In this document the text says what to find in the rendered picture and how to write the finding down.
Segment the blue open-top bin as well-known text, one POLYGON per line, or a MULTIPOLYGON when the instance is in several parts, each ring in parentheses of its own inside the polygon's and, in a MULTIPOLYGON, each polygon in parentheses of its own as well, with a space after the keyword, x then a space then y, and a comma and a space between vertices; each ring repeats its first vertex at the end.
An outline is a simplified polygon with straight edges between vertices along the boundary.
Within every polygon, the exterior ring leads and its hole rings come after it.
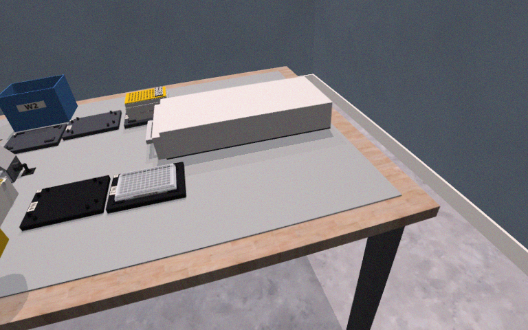
POLYGON ((12 83, 0 93, 0 108, 14 132, 69 122, 77 107, 64 74, 12 83))

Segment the grey bench mat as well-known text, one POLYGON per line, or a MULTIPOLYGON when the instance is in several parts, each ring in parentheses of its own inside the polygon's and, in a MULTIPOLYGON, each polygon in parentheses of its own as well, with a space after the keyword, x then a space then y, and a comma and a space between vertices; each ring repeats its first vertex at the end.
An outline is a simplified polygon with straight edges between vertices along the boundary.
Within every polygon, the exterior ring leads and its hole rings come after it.
POLYGON ((78 105, 71 120, 122 111, 120 127, 15 154, 19 193, 1 230, 0 298, 121 270, 385 201, 402 194, 330 129, 159 159, 147 124, 124 128, 125 97, 78 105), (107 213, 113 176, 184 163, 186 197, 107 213), (22 231, 37 190, 109 175, 104 213, 22 231))

